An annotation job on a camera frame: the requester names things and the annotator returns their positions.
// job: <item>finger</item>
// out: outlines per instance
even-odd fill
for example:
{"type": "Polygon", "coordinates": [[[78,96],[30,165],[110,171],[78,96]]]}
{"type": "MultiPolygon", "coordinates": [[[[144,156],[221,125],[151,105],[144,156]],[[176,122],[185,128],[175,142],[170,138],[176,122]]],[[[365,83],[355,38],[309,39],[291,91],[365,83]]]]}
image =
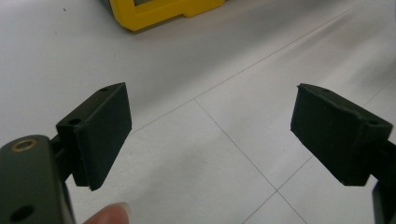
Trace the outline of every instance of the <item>finger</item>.
{"type": "Polygon", "coordinates": [[[90,217],[84,224],[128,224],[129,206],[127,203],[111,204],[90,217]]]}

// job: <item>white tile floor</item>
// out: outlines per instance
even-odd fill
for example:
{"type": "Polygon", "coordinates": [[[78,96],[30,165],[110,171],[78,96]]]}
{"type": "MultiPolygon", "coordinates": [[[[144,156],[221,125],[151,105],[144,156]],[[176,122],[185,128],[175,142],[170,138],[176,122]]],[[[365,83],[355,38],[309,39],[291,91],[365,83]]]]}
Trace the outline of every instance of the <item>white tile floor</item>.
{"type": "MultiPolygon", "coordinates": [[[[70,189],[82,223],[127,202],[132,224],[374,223],[290,132],[296,86],[326,87],[396,124],[394,0],[229,0],[143,33],[97,1],[0,2],[0,142],[126,82],[134,130],[106,183],[70,189]]],[[[390,137],[396,142],[396,133],[390,137]]]]}

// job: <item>mounting hole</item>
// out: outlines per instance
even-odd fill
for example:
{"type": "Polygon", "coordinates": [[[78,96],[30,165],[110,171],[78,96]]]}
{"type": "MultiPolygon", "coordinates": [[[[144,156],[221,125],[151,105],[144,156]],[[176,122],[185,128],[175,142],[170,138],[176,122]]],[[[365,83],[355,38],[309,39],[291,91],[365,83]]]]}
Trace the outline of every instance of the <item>mounting hole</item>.
{"type": "Polygon", "coordinates": [[[25,205],[24,207],[21,207],[20,209],[12,213],[12,215],[9,217],[9,220],[11,222],[23,221],[30,215],[32,215],[34,211],[35,208],[32,205],[25,205]]]}
{"type": "Polygon", "coordinates": [[[377,125],[379,124],[376,120],[369,120],[369,124],[377,125]]]}
{"type": "Polygon", "coordinates": [[[80,123],[80,122],[81,122],[81,119],[71,119],[71,120],[69,121],[69,124],[75,125],[75,124],[78,124],[78,123],[80,123]]]}
{"type": "Polygon", "coordinates": [[[24,140],[19,141],[16,144],[14,144],[11,147],[11,150],[13,152],[23,152],[23,151],[31,149],[32,147],[37,145],[37,143],[38,143],[38,141],[36,139],[34,139],[34,138],[24,139],[24,140]]]}

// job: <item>yellow object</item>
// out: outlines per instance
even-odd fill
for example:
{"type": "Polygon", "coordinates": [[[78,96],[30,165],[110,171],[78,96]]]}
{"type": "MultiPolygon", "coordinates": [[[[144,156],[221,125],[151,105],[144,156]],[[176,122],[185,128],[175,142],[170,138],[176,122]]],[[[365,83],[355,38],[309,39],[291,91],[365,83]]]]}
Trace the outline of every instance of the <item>yellow object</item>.
{"type": "Polygon", "coordinates": [[[215,7],[224,0],[151,0],[135,6],[134,0],[109,0],[114,17],[121,26],[137,31],[178,15],[192,17],[215,7]]]}

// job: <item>gray floor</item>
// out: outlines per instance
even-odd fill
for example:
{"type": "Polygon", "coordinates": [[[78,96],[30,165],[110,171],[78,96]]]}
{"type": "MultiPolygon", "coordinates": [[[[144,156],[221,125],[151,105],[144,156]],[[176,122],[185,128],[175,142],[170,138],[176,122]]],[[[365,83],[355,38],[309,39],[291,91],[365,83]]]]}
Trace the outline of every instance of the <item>gray floor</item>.
{"type": "Polygon", "coordinates": [[[396,124],[394,0],[229,0],[139,34],[94,0],[3,0],[0,29],[4,144],[127,84],[134,129],[106,183],[67,181],[78,223],[116,202],[134,224],[374,223],[376,180],[342,186],[290,119],[309,83],[396,124]]]}

